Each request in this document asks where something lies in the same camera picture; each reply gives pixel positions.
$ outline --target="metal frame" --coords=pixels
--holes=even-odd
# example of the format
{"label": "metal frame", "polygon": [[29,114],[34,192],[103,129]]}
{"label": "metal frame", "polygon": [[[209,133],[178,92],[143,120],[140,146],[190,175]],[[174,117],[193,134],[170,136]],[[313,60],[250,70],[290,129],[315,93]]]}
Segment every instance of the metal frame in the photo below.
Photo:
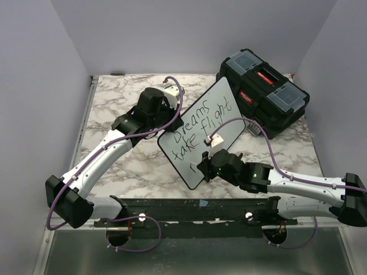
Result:
{"label": "metal frame", "polygon": [[[85,128],[87,126],[89,114],[92,108],[92,103],[93,103],[94,95],[96,92],[98,79],[99,79],[99,76],[93,76],[92,78],[91,88],[89,90],[87,104],[85,106],[83,119],[82,119],[81,126],[80,126],[79,133],[78,133],[78,138],[76,141],[72,160],[69,166],[70,169],[75,166],[77,162],[77,158],[79,157],[79,154],[80,154],[81,143],[84,138]],[[298,218],[297,220],[299,222],[298,225],[293,225],[293,226],[289,225],[287,227],[288,228],[314,227],[314,222],[311,218],[304,217],[304,218]],[[58,217],[57,215],[55,215],[51,219],[51,225],[58,225],[61,222],[63,222],[63,220],[60,217]],[[100,227],[98,228],[98,227],[94,227],[93,224],[94,224],[94,221],[89,220],[88,222],[86,222],[84,225],[82,225],[78,229],[73,229],[71,226],[65,225],[59,230],[65,230],[65,231],[66,230],[106,230],[106,229],[107,230],[127,230],[126,227],[107,227],[107,228]],[[349,230],[349,226],[341,224],[334,219],[328,219],[328,218],[318,218],[318,225],[319,227],[338,227],[339,228],[342,242],[344,244],[345,251],[346,251],[346,258],[349,261],[353,274],[355,275],[363,274],[364,269],[361,265],[358,255],[356,254],[356,250],[354,248],[354,243],[353,243],[352,235]],[[33,275],[44,274],[46,265],[47,265],[47,261],[48,261],[48,257],[49,257],[49,253],[50,253],[50,249],[51,249],[51,245],[52,245],[52,241],[53,241],[53,237],[54,237],[54,232],[45,229],[44,236],[41,242],[40,251],[38,252],[36,265],[33,271]]]}

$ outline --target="wall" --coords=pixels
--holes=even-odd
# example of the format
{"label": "wall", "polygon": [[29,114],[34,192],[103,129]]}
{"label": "wall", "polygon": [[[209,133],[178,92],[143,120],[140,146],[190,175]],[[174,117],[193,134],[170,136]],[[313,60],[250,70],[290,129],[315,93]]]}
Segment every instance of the wall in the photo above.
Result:
{"label": "wall", "polygon": [[90,74],[216,73],[241,48],[295,72],[335,0],[52,0]]}
{"label": "wall", "polygon": [[[311,95],[306,118],[326,176],[367,186],[367,2],[339,0],[296,74]],[[367,270],[366,228],[351,228]]]}
{"label": "wall", "polygon": [[0,274],[31,274],[90,77],[48,0],[2,1],[0,37]]}

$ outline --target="toolbox lid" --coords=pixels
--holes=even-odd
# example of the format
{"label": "toolbox lid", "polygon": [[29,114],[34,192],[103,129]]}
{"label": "toolbox lid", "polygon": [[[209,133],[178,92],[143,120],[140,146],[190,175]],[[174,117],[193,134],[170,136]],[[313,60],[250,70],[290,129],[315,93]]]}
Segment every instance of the toolbox lid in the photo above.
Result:
{"label": "toolbox lid", "polygon": [[226,64],[241,76],[248,70],[262,63],[260,59],[247,50],[237,52],[231,55],[230,58],[231,59],[228,60]]}
{"label": "toolbox lid", "polygon": [[267,96],[269,100],[285,112],[291,108],[296,112],[303,107],[305,97],[306,95],[290,82],[285,83]]}

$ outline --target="red label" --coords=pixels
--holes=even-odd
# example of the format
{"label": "red label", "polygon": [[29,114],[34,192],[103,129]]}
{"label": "red label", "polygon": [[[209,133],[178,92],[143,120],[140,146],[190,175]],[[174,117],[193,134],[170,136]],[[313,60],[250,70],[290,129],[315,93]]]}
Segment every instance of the red label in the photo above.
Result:
{"label": "red label", "polygon": [[248,95],[246,95],[243,91],[240,91],[240,96],[241,96],[244,100],[246,100],[247,102],[249,102],[250,104],[252,104],[252,99],[251,99]]}
{"label": "red label", "polygon": [[270,85],[273,85],[274,84],[274,82],[273,81],[271,81],[270,79],[268,79],[265,75],[263,75],[262,73],[260,73],[260,72],[257,72],[257,74],[263,79],[263,80],[265,80],[266,82],[268,82]]}

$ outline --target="gray floor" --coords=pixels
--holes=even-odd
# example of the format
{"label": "gray floor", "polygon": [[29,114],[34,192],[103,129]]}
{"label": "gray floor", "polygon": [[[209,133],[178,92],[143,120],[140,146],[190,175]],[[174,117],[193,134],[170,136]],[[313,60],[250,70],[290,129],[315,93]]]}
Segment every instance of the gray floor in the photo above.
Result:
{"label": "gray floor", "polygon": [[[298,244],[313,229],[290,229],[286,244]],[[154,240],[132,240],[130,248]],[[263,239],[164,239],[148,253],[107,249],[102,230],[56,231],[46,272],[88,274],[352,274],[337,228],[321,228],[315,242],[298,250],[281,250]]]}

